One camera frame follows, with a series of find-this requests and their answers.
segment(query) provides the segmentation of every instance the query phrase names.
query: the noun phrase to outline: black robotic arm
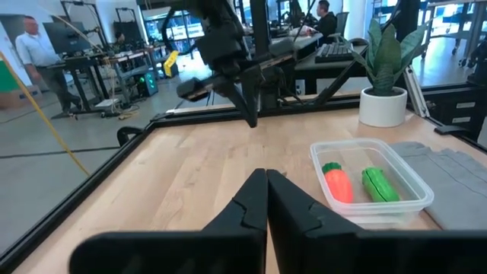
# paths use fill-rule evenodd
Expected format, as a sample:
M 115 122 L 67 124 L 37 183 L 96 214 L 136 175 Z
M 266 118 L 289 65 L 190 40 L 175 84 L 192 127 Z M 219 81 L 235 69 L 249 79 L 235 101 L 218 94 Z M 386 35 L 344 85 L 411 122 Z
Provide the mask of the black robotic arm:
M 193 78 L 180 84 L 178 96 L 198 101 L 206 98 L 210 91 L 227 97 L 242 113 L 250 127 L 257 125 L 259 86 L 266 80 L 263 70 L 292 59 L 291 41 L 275 45 L 271 53 L 252 59 L 244 42 L 244 29 L 235 14 L 232 3 L 228 0 L 138 0 L 150 7 L 170 6 L 171 10 L 164 22 L 163 34 L 167 48 L 172 46 L 165 35 L 167 22 L 175 11 L 188 11 L 192 16 L 202 20 L 205 35 L 195 41 L 203 62 L 214 71 L 210 78 L 199 80 Z M 242 88 L 236 86 L 239 81 Z

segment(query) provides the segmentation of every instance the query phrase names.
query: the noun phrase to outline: clear plastic container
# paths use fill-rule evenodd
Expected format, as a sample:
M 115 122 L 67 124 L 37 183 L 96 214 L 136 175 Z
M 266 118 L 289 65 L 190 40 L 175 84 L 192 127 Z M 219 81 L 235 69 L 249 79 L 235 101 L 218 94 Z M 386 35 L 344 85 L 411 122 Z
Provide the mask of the clear plastic container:
M 343 217 L 365 228 L 401 228 L 410 223 L 434 194 L 423 179 L 385 142 L 378 139 L 350 139 L 318 142 L 311 146 L 311 157 L 321 189 L 330 207 Z M 348 174 L 353 188 L 353 203 L 333 198 L 321 170 L 336 162 Z M 399 202 L 373 202 L 361 182 L 361 172 L 379 167 L 398 192 Z

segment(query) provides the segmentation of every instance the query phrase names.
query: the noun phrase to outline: yellow pole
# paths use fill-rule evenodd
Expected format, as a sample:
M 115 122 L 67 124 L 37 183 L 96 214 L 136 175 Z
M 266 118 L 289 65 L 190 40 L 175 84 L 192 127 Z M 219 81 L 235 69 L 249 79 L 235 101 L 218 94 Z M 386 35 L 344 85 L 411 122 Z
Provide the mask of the yellow pole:
M 86 173 L 86 175 L 90 175 L 90 173 L 88 172 L 88 170 L 86 168 L 84 168 L 83 164 L 76 158 L 76 156 L 72 153 L 72 151 L 69 149 L 68 145 L 62 140 L 61 136 L 59 136 L 58 132 L 56 131 L 56 129 L 54 129 L 54 126 L 52 125 L 52 123 L 49 121 L 49 119 L 47 119 L 46 115 L 44 115 L 44 112 L 40 109 L 39 105 L 37 104 L 37 102 L 32 98 L 32 95 L 30 95 L 27 87 L 24 85 L 24 83 L 19 79 L 17 73 L 15 73 L 14 69 L 11 67 L 10 63 L 8 62 L 8 60 L 5 58 L 5 56 L 3 55 L 2 52 L 0 52 L 0 61 L 2 61 L 7 65 L 7 69 L 9 70 L 9 72 L 14 76 L 14 79 L 15 81 L 17 82 L 17 85 L 19 86 L 19 88 L 21 88 L 22 92 L 24 92 L 25 96 L 27 97 L 27 99 L 29 99 L 29 101 L 32 103 L 33 105 L 33 108 L 36 109 L 36 111 L 38 112 L 38 114 L 40 115 L 40 118 L 42 118 L 42 120 L 46 123 L 46 125 L 49 127 L 49 129 L 51 130 L 51 132 L 53 133 L 54 135 L 54 138 L 56 138 L 56 140 L 58 141 L 58 143 L 62 146 L 62 148 L 69 154 L 69 156 L 71 157 L 71 159 L 76 163 L 76 165 L 78 165 L 78 167 Z

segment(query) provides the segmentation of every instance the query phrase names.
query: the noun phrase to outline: yellow object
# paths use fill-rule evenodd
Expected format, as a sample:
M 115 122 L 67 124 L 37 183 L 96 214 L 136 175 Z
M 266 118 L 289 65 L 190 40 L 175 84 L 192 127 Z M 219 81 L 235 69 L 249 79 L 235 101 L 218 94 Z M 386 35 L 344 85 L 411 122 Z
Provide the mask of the yellow object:
M 176 63 L 177 55 L 180 54 L 177 50 L 174 50 L 170 53 L 169 58 L 167 58 L 166 62 L 164 62 L 164 72 L 167 76 L 173 77 L 173 74 L 170 71 L 170 68 Z
M 40 115 L 40 118 L 46 123 L 46 125 L 49 127 L 51 132 L 54 135 L 54 138 L 58 141 L 58 143 L 62 146 L 62 148 L 71 156 L 71 159 L 78 165 L 78 167 L 86 173 L 86 175 L 90 175 L 88 170 L 84 168 L 83 164 L 75 157 L 75 155 L 72 153 L 72 151 L 68 148 L 68 145 L 62 140 L 61 136 L 59 136 L 58 132 L 54 129 L 54 126 L 52 123 L 47 119 L 46 115 L 44 115 L 43 111 L 40 109 L 39 105 L 37 102 L 32 98 L 32 95 L 30 95 L 29 91 L 25 87 L 24 83 L 19 79 L 18 75 L 15 73 L 14 69 L 8 62 L 8 60 L 5 58 L 2 52 L 0 52 L 0 61 L 4 61 L 5 64 L 7 65 L 7 69 L 9 72 L 14 76 L 15 81 L 17 82 L 17 85 L 21 88 L 22 92 L 24 92 L 25 96 L 29 101 L 32 103 L 33 108 L 36 109 L 38 114 Z

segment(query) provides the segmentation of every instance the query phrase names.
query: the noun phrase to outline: keyboard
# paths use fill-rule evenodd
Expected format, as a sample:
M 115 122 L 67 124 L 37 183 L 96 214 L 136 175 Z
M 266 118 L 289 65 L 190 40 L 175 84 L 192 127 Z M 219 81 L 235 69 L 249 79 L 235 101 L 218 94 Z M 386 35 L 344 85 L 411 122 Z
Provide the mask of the keyboard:
M 352 61 L 352 50 L 343 43 L 324 44 L 318 50 L 315 63 Z

